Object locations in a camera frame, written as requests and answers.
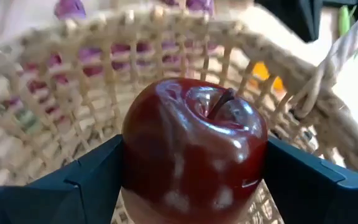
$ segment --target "basket handle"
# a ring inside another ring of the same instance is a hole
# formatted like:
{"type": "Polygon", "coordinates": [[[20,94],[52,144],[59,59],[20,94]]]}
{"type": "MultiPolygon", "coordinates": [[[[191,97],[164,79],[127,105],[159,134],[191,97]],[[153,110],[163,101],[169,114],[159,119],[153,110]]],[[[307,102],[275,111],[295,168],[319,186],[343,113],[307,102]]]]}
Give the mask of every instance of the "basket handle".
{"type": "Polygon", "coordinates": [[[291,99],[294,104],[303,102],[295,111],[297,117],[304,118],[311,111],[321,88],[333,87],[339,71],[357,49],[358,21],[333,44],[326,58],[317,66],[312,79],[291,99]]]}

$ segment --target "apple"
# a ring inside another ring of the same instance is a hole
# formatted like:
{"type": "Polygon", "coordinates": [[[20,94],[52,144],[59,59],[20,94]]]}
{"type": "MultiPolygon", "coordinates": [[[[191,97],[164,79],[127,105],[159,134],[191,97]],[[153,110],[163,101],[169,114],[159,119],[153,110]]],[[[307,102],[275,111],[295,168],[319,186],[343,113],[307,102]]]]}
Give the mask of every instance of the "apple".
{"type": "Polygon", "coordinates": [[[262,180],[267,125],[229,88],[149,85],[123,123],[122,196],[136,224],[234,223],[262,180]]]}

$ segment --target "yellow object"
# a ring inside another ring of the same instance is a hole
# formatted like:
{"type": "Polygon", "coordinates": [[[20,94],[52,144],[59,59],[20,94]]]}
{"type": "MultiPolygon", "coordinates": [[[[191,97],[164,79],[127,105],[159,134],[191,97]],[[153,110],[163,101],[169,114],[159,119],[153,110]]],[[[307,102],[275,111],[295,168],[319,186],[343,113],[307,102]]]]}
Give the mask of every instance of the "yellow object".
{"type": "MultiPolygon", "coordinates": [[[[268,79],[268,77],[270,75],[269,71],[267,70],[267,68],[266,68],[266,66],[265,66],[265,64],[263,62],[256,63],[252,73],[255,76],[258,76],[259,78],[261,78],[262,80],[268,79]]],[[[251,80],[250,84],[253,85],[253,86],[256,86],[256,87],[258,86],[258,83],[255,80],[251,80]]],[[[283,82],[280,79],[280,77],[277,77],[274,80],[273,88],[274,88],[275,91],[279,91],[279,92],[284,90],[283,82]]]]}

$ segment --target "wicker basket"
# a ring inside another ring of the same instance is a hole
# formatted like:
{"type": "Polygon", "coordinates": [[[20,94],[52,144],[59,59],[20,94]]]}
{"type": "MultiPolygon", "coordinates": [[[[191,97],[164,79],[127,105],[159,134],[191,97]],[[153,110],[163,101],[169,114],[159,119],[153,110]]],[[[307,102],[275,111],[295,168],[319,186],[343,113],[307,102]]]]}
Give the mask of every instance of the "wicker basket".
{"type": "MultiPolygon", "coordinates": [[[[162,7],[104,12],[85,21],[67,20],[32,30],[0,43],[0,185],[29,183],[120,133],[127,109],[145,86],[164,77],[184,77],[186,71],[237,89],[254,102],[276,136],[333,162],[336,148],[346,166],[358,171],[358,125],[331,91],[335,74],[357,46],[358,22],[314,67],[239,22],[162,7]],[[163,39],[178,44],[163,49],[163,39]],[[186,39],[200,43],[199,47],[186,48],[186,39]],[[154,48],[139,54],[135,50],[139,40],[153,43],[154,48]],[[223,54],[209,53],[208,41],[218,43],[223,54]],[[129,44],[131,50],[111,54],[113,43],[129,44]],[[99,53],[80,60],[85,48],[99,53]],[[162,63],[167,52],[191,55],[195,61],[162,63]],[[61,62],[51,62],[53,54],[59,54],[61,62]],[[140,66],[139,60],[148,63],[140,66]],[[112,61],[129,66],[114,70],[112,61]],[[272,73],[265,81],[251,74],[258,61],[264,61],[272,73]],[[84,67],[101,72],[85,75],[84,67]],[[178,67],[180,72],[169,72],[178,67]],[[281,98],[272,91],[277,77],[287,89],[281,98]],[[247,85],[250,79],[258,82],[259,90],[247,85]],[[297,119],[288,112],[289,106],[295,107],[297,119]],[[317,149],[303,135],[311,126],[317,132],[317,149]]],[[[121,199],[112,222],[131,222],[121,199]]],[[[240,223],[281,222],[268,189],[261,184],[240,223]]]]}

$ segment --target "woven basket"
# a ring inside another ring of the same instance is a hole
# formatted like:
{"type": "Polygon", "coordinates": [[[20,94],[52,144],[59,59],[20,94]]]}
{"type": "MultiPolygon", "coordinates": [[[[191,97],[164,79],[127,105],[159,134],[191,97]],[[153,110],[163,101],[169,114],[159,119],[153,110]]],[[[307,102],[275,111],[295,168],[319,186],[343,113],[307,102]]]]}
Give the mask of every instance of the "woven basket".
{"type": "MultiPolygon", "coordinates": [[[[0,43],[0,185],[24,185],[94,149],[120,133],[126,111],[145,86],[164,77],[184,77],[188,71],[237,89],[279,138],[332,162],[336,148],[346,166],[358,171],[358,125],[331,91],[335,74],[357,46],[358,22],[314,67],[239,22],[162,7],[104,12],[32,30],[0,43]],[[174,40],[176,47],[163,49],[165,39],[174,40]],[[198,47],[186,48],[186,39],[198,47]],[[138,53],[140,40],[153,43],[153,49],[138,53]],[[223,53],[209,52],[209,41],[223,53]],[[131,50],[111,54],[113,43],[129,44],[131,50]],[[80,59],[81,50],[89,48],[99,53],[80,59]],[[190,55],[193,63],[162,63],[167,52],[190,55]],[[56,54],[60,59],[51,59],[56,54]],[[140,66],[139,60],[147,63],[140,66]],[[114,70],[112,61],[128,67],[114,70]],[[271,73],[264,81],[251,73],[259,61],[271,73]],[[101,71],[89,76],[84,67],[101,71]],[[277,77],[287,90],[281,98],[272,90],[277,77]],[[259,89],[250,87],[249,80],[259,89]],[[289,108],[295,108],[297,119],[289,108]],[[303,134],[309,127],[316,130],[317,148],[303,134]]],[[[121,199],[112,222],[131,222],[121,199]]],[[[239,223],[282,223],[263,183],[239,223]]]]}

